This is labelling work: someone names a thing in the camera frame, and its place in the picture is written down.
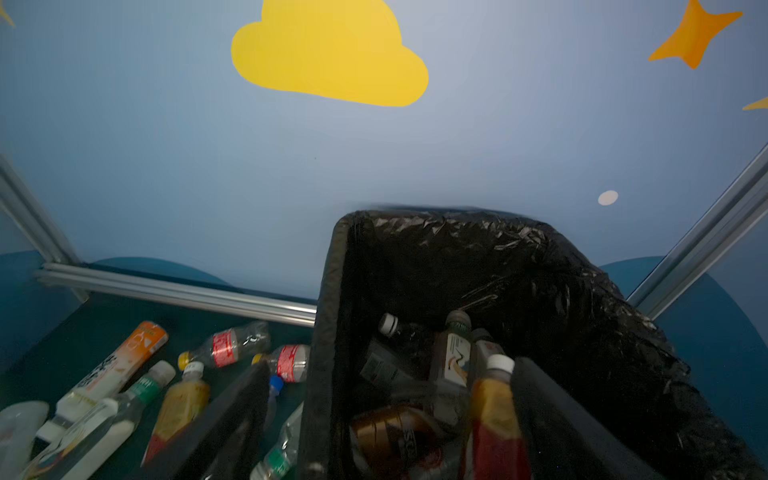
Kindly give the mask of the dark red juice bottle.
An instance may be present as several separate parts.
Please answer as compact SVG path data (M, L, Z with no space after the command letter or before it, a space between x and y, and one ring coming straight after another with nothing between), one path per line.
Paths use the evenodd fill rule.
M202 362L189 362L181 381L167 391L142 458L142 466L163 451L208 405L211 388L203 379L204 369Z

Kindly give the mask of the bird label green cap bottle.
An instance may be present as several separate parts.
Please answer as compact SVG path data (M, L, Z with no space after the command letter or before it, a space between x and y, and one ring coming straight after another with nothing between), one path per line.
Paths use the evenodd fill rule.
M433 345L429 380L435 387L432 414L441 423L455 427L465 410L468 394L468 367L471 360L471 319L462 310L453 310L445 320L445 329Z

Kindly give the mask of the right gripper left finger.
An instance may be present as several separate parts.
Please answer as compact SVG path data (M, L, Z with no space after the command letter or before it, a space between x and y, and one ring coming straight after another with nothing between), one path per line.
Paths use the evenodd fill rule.
M131 479L247 479L264 434L270 370L249 366Z

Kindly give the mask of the orange tea bottle white cap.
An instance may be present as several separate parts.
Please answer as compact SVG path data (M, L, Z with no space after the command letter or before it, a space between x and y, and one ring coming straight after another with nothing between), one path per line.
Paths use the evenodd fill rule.
M474 381L460 479L530 479L522 429L510 387L515 362L494 354Z

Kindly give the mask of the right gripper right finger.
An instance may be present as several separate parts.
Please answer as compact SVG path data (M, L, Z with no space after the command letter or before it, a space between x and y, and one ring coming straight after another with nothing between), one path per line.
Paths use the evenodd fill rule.
M535 479L663 477L533 360L515 360L510 387Z

